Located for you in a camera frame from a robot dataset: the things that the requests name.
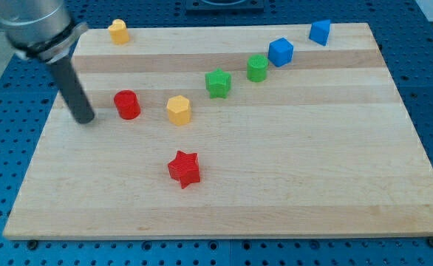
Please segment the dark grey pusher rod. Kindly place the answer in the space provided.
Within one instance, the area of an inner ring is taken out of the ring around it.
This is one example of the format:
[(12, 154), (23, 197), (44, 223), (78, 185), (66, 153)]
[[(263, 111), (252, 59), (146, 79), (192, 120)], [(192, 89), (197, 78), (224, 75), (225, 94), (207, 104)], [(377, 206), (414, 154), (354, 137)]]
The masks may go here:
[(49, 71), (74, 120), (79, 124), (90, 123), (95, 113), (69, 56), (49, 64)]

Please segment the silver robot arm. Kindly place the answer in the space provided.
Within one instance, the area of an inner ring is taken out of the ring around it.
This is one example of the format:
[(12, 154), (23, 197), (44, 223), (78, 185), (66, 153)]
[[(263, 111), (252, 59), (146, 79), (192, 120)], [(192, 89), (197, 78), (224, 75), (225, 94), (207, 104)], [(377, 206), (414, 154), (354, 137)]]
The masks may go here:
[(76, 22), (63, 0), (0, 0), (0, 25), (21, 58), (48, 66), (75, 121), (91, 122), (95, 113), (69, 56), (87, 23)]

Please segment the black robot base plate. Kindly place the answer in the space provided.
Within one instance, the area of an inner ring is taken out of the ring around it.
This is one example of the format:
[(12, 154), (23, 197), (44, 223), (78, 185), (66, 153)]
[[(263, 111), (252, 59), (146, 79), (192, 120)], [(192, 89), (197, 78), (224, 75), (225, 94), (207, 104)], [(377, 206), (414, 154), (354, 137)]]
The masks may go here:
[(185, 0), (187, 12), (261, 11), (265, 0)]

